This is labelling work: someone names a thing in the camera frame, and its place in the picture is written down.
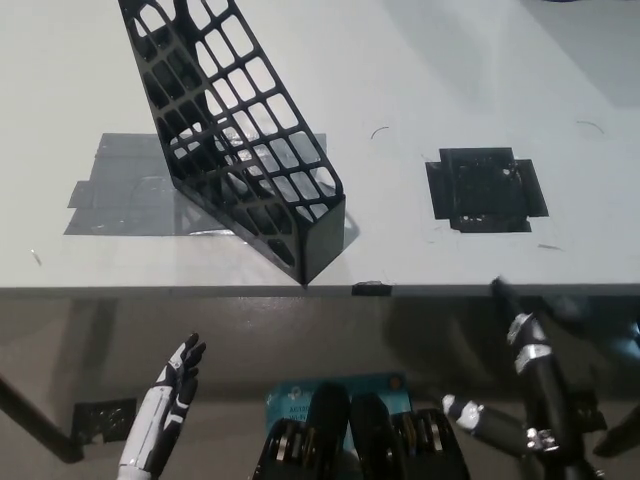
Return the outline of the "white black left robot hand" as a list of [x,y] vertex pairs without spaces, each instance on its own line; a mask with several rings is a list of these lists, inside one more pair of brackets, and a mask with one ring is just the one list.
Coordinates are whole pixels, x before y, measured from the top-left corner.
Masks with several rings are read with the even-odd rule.
[[119,460],[117,478],[158,479],[183,429],[198,389],[206,350],[192,333],[163,366],[146,392]]

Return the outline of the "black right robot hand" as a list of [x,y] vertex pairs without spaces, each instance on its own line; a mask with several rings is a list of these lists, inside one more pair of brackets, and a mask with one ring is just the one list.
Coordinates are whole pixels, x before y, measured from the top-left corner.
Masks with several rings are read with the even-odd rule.
[[491,284],[496,310],[523,398],[526,421],[454,394],[442,394],[445,415],[476,439],[512,457],[537,459],[546,479],[602,479],[586,459],[584,435],[606,427],[595,398],[587,395],[586,416],[580,414],[561,372],[551,341],[533,311],[527,311],[503,279]]

